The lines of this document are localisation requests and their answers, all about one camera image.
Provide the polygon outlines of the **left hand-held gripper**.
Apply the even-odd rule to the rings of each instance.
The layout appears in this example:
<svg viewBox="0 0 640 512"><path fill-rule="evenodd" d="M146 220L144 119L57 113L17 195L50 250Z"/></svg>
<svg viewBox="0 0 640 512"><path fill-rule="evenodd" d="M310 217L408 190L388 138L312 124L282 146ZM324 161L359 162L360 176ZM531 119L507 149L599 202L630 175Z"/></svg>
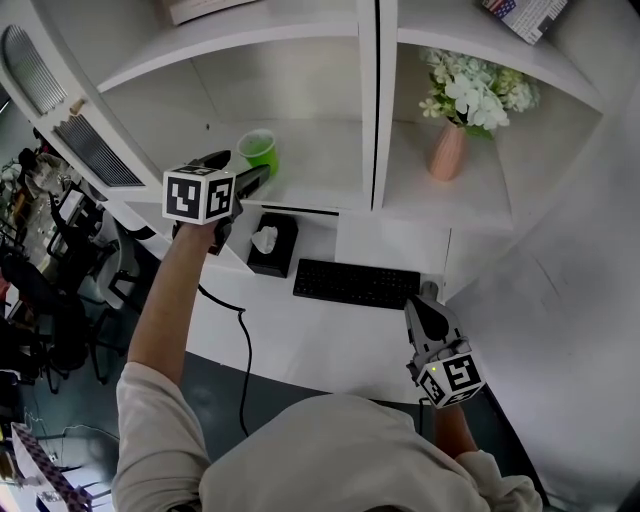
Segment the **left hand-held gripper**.
<svg viewBox="0 0 640 512"><path fill-rule="evenodd" d="M219 255L235 220L243 213L240 200L249 198L270 178L271 167L262 164L235 173L225 168L231 151L222 150L193 159L163 174L162 216L178 226L215 224L214 243L209 249Z"/></svg>

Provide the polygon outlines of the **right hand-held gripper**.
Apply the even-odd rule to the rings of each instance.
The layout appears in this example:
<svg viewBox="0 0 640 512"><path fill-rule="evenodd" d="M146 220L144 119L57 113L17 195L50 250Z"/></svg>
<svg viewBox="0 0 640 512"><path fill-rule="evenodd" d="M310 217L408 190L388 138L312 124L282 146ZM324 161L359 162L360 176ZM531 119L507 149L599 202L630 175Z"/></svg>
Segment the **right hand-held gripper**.
<svg viewBox="0 0 640 512"><path fill-rule="evenodd" d="M453 311L429 296L413 295L404 313L414 350L407 369L430 404L442 409L473 397L485 379Z"/></svg>

